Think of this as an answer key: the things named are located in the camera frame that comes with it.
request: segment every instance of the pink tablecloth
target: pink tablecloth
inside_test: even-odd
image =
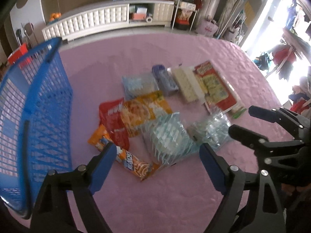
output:
[[[222,40],[172,33],[132,35],[79,46],[61,52],[74,91],[71,118],[73,167],[87,164],[97,155],[87,144],[96,129],[98,105],[124,96],[121,78],[150,72],[154,64],[166,67],[194,66],[210,60],[240,95],[246,107],[278,108],[276,95],[247,55],[236,45]],[[185,126],[207,115],[198,103],[183,105],[181,97],[168,98],[180,111]],[[267,136],[271,141],[291,136],[280,126],[244,113],[232,123]],[[147,160],[140,137],[131,139],[131,151]],[[229,164],[256,172],[253,151],[232,141],[218,152]],[[85,231],[69,193],[78,229]],[[222,196],[214,190],[198,155],[166,168],[153,177],[139,179],[115,162],[94,199],[113,232],[202,233],[212,219]]]

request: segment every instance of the pink bag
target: pink bag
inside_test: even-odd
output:
[[[213,37],[217,29],[218,26],[214,24],[212,21],[202,20],[199,26],[197,27],[196,32],[206,37]]]

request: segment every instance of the blue plastic basket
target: blue plastic basket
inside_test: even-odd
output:
[[[60,44],[54,38],[30,50],[0,85],[0,196],[23,218],[30,217],[49,170],[72,170],[73,91]]]

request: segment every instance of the red and yellow package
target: red and yellow package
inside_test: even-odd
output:
[[[226,85],[209,61],[197,65],[194,72],[202,79],[208,90],[206,95],[208,102],[217,105],[222,111],[232,108],[237,103],[229,86]]]
[[[128,150],[130,142],[126,127],[121,119],[121,111],[124,99],[105,102],[99,105],[100,124],[103,124],[112,138],[113,142],[121,148]]]
[[[125,124],[129,137],[137,136],[139,126],[161,116],[172,114],[161,91],[139,96],[123,105],[121,119]]]
[[[102,124],[97,128],[97,130],[93,133],[87,142],[91,145],[94,145],[99,151],[102,151],[109,142],[113,143],[108,131]],[[130,170],[141,180],[146,179],[157,169],[144,161],[140,161],[133,154],[125,149],[120,148],[119,146],[117,146],[116,161],[121,163],[125,168]]]

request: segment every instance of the bolt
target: bolt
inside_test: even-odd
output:
[[[263,176],[267,176],[267,175],[268,175],[268,172],[267,172],[266,170],[261,170],[261,174],[262,174]]]
[[[265,158],[264,162],[269,165],[272,163],[272,160],[270,158]]]
[[[238,171],[238,167],[235,165],[230,166],[231,171],[237,172]]]
[[[52,175],[54,175],[55,173],[56,173],[55,170],[50,170],[50,171],[48,172],[48,175],[52,176]]]
[[[85,170],[86,170],[86,166],[85,165],[78,166],[78,171],[79,172],[84,172]]]

